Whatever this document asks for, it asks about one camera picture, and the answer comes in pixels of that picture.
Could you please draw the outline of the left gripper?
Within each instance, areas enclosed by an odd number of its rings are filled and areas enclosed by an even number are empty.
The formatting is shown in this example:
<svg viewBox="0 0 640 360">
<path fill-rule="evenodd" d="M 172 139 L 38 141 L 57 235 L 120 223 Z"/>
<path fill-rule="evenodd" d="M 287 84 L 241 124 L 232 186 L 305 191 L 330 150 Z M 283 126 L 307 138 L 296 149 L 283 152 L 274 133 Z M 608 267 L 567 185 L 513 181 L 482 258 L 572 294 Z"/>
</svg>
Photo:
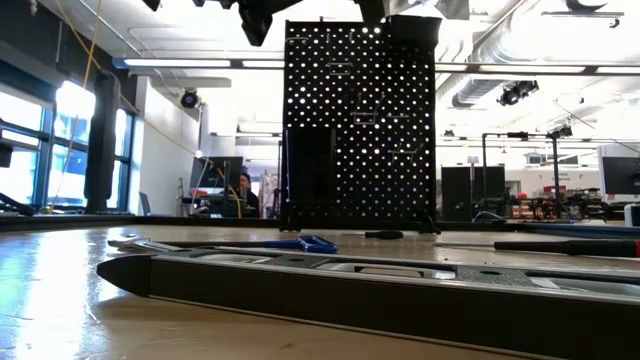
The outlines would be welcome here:
<svg viewBox="0 0 640 360">
<path fill-rule="evenodd" d="M 161 0 L 142 0 L 152 11 L 157 11 Z M 208 2 L 217 3 L 221 8 L 231 8 L 235 0 L 192 0 L 196 7 Z M 239 15 L 242 30 L 251 46 L 262 46 L 273 23 L 273 15 L 285 10 L 300 0 L 239 0 Z"/>
</svg>

